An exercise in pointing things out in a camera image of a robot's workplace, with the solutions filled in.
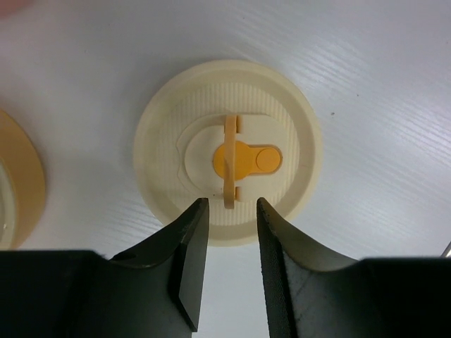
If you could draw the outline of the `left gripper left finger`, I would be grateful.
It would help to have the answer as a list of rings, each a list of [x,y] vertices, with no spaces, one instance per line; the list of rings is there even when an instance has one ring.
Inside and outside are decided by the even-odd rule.
[[[199,326],[209,202],[112,258],[1,253],[2,337],[190,337]]]

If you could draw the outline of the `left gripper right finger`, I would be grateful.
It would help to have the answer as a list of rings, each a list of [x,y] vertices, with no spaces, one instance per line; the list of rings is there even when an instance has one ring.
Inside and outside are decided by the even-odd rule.
[[[272,337],[449,337],[449,258],[364,258],[329,249],[257,201]]]

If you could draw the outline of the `cream lid orange handle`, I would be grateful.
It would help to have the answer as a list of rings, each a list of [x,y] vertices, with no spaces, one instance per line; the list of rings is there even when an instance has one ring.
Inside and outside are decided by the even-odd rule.
[[[241,60],[210,61],[169,80],[147,104],[133,147],[150,211],[167,224],[207,198],[212,246],[253,242],[261,197],[294,218],[316,186],[321,160],[319,122],[302,91]]]

